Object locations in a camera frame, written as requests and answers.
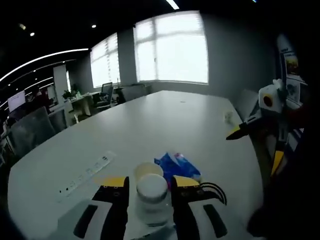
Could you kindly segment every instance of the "person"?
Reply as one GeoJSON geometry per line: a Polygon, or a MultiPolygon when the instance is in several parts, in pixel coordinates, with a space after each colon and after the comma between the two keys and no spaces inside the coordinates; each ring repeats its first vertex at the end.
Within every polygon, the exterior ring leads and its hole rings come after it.
{"type": "Polygon", "coordinates": [[[36,87],[32,91],[33,98],[30,102],[30,112],[33,112],[41,107],[45,107],[47,113],[49,114],[51,101],[49,100],[48,96],[46,95],[45,91],[40,91],[38,87],[36,87]]]}

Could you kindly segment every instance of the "window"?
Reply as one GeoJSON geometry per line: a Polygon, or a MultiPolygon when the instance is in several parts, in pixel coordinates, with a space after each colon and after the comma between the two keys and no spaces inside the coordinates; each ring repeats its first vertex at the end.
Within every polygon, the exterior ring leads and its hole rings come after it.
{"type": "Polygon", "coordinates": [[[92,48],[90,53],[92,83],[94,88],[105,83],[120,82],[118,37],[113,34],[92,48]]]}
{"type": "Polygon", "coordinates": [[[186,11],[136,24],[138,81],[208,83],[208,52],[200,14],[186,11]]]}

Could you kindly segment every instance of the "gray wall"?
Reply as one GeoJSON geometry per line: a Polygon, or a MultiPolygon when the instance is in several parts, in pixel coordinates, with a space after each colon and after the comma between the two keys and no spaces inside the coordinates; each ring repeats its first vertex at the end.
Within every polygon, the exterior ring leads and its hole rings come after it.
{"type": "MultiPolygon", "coordinates": [[[[236,102],[240,91],[257,92],[275,78],[275,52],[266,38],[243,25],[211,15],[202,15],[208,50],[208,85],[182,82],[148,82],[152,92],[182,91],[215,95],[236,102]]],[[[128,29],[118,33],[121,83],[137,82],[134,35],[128,29]]],[[[99,91],[92,87],[90,56],[75,66],[76,80],[84,92],[99,91]]]]}
{"type": "Polygon", "coordinates": [[[60,65],[53,68],[54,86],[58,104],[64,103],[62,95],[68,90],[66,65],[60,65]]]}
{"type": "Polygon", "coordinates": [[[288,38],[284,35],[284,34],[280,34],[278,36],[278,38],[276,39],[276,44],[277,44],[277,48],[279,53],[283,52],[290,52],[293,51],[294,52],[294,48],[292,47],[290,41],[288,40],[288,38]]]}
{"type": "Polygon", "coordinates": [[[70,85],[76,84],[81,94],[100,91],[94,88],[91,74],[90,53],[76,61],[68,63],[70,85]]]}
{"type": "Polygon", "coordinates": [[[117,35],[121,84],[137,83],[134,30],[127,29],[117,35]]]}

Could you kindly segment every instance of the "small white object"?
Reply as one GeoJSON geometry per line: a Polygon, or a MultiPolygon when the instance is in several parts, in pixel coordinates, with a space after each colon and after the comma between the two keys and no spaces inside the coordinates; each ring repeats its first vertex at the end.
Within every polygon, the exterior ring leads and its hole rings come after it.
{"type": "Polygon", "coordinates": [[[273,79],[272,80],[273,85],[275,85],[275,88],[278,90],[283,90],[285,88],[284,82],[282,81],[282,79],[273,79]]]}
{"type": "Polygon", "coordinates": [[[223,114],[223,121],[227,124],[231,124],[232,123],[232,116],[233,116],[233,112],[232,111],[226,111],[223,114]]]}
{"type": "Polygon", "coordinates": [[[156,204],[166,198],[168,184],[162,176],[150,173],[140,178],[136,190],[143,202],[156,204]]]}

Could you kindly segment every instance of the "conference table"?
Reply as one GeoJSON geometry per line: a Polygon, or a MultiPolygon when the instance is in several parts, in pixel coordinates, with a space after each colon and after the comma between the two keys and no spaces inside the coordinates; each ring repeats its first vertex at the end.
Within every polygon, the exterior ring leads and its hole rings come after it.
{"type": "Polygon", "coordinates": [[[12,167],[10,216],[28,239],[44,238],[55,231],[62,215],[94,196],[99,188],[95,179],[129,176],[124,239],[141,237],[149,229],[134,210],[134,168],[175,151],[201,171],[203,181],[224,190],[228,207],[245,226],[262,204],[263,187],[250,138],[226,140],[239,123],[228,99],[177,91],[156,92],[105,110],[55,135],[12,167]],[[224,122],[224,113],[229,111],[233,124],[224,122]],[[114,154],[113,161],[58,200],[59,189],[106,151],[114,154]]]}

